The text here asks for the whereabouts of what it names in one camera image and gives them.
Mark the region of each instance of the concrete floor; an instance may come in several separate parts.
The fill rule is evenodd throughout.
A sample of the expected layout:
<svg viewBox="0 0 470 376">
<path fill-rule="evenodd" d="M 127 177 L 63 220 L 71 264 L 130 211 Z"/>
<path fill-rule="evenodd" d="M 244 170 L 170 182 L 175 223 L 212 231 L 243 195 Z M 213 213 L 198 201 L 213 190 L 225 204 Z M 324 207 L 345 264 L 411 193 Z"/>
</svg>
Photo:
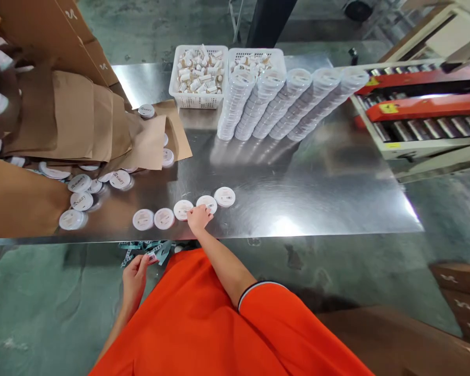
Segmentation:
<svg viewBox="0 0 470 376">
<path fill-rule="evenodd" d="M 170 61 L 178 44 L 230 45 L 226 3 L 80 0 L 79 6 L 110 62 L 133 64 Z M 255 1 L 246 3 L 242 40 Z M 329 22 L 326 29 L 347 25 L 331 4 L 298 2 L 291 20 L 310 25 L 310 15 Z M 352 45 L 361 63 L 386 51 L 381 42 L 355 40 L 355 28 L 349 27 L 342 31 L 345 40 L 328 29 L 321 40 L 298 43 L 285 31 L 279 47 L 287 54 L 326 51 L 335 65 L 348 64 Z M 256 278 L 289 286 L 314 310 L 384 304 L 460 335 L 427 266 L 442 260 L 470 263 L 470 172 L 406 187 L 425 233 L 224 243 Z M 0 247 L 0 375 L 87 374 L 120 304 L 123 257 L 114 243 Z M 157 265 L 149 268 L 145 296 L 161 274 Z M 343 304 L 331 305 L 324 296 Z"/>
</svg>

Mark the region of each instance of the orange shirt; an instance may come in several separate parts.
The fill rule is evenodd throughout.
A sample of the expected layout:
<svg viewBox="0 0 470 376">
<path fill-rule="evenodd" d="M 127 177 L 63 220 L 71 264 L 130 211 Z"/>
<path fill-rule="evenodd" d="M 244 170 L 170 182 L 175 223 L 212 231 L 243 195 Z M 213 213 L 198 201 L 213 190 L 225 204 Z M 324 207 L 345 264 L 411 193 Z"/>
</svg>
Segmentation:
<svg viewBox="0 0 470 376">
<path fill-rule="evenodd" d="M 202 249 L 170 260 L 92 376 L 372 376 L 284 286 L 258 283 L 238 307 Z"/>
</svg>

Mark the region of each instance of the yellow warning sticker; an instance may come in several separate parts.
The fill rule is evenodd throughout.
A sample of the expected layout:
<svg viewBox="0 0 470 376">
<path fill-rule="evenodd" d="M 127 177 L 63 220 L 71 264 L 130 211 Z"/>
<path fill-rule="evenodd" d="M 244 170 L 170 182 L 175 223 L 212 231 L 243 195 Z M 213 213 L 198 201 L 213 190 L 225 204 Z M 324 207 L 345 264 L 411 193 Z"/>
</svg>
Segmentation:
<svg viewBox="0 0 470 376">
<path fill-rule="evenodd" d="M 380 82 L 376 79 L 376 77 L 371 77 L 369 79 L 369 82 L 366 84 L 366 86 L 376 86 L 379 85 Z"/>
<path fill-rule="evenodd" d="M 393 103 L 380 104 L 380 110 L 383 113 L 397 113 L 398 112 L 397 106 Z"/>
</svg>

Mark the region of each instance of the striped sleeve trim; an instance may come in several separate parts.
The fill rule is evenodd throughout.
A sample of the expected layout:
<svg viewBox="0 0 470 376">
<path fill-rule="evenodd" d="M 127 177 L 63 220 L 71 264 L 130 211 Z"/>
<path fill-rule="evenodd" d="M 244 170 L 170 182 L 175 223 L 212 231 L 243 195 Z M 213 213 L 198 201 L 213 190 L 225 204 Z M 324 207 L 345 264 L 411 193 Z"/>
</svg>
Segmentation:
<svg viewBox="0 0 470 376">
<path fill-rule="evenodd" d="M 250 285 L 247 289 L 245 289 L 244 293 L 242 294 L 242 296 L 239 299 L 239 304 L 237 305 L 237 311 L 240 313 L 240 306 L 242 305 L 242 301 L 244 300 L 245 296 L 249 293 L 249 291 L 251 291 L 253 288 L 255 288 L 257 286 L 266 285 L 266 284 L 279 285 L 279 286 L 284 287 L 287 290 L 287 287 L 285 287 L 284 285 L 281 285 L 277 282 L 272 282 L 272 281 L 256 282 L 256 283 Z"/>
</svg>

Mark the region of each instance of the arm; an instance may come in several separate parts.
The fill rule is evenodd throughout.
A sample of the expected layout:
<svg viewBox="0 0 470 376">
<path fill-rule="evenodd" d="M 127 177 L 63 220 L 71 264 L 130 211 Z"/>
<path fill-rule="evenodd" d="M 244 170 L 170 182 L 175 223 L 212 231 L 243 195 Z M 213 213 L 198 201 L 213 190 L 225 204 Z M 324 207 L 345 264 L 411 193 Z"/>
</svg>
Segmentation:
<svg viewBox="0 0 470 376">
<path fill-rule="evenodd" d="M 206 231 L 205 226 L 212 218 L 210 209 L 201 205 L 190 210 L 188 224 L 209 258 L 233 306 L 236 307 L 244 291 L 257 281 L 228 248 Z"/>
<path fill-rule="evenodd" d="M 124 283 L 124 296 L 122 307 L 115 324 L 104 343 L 103 350 L 99 354 L 96 364 L 101 360 L 103 355 L 108 351 L 110 346 L 115 342 L 123 328 L 131 320 L 134 313 L 139 308 L 139 303 L 143 297 L 146 286 L 146 269 L 148 267 L 150 257 L 148 255 L 136 256 L 129 265 L 124 269 L 122 280 Z"/>
</svg>

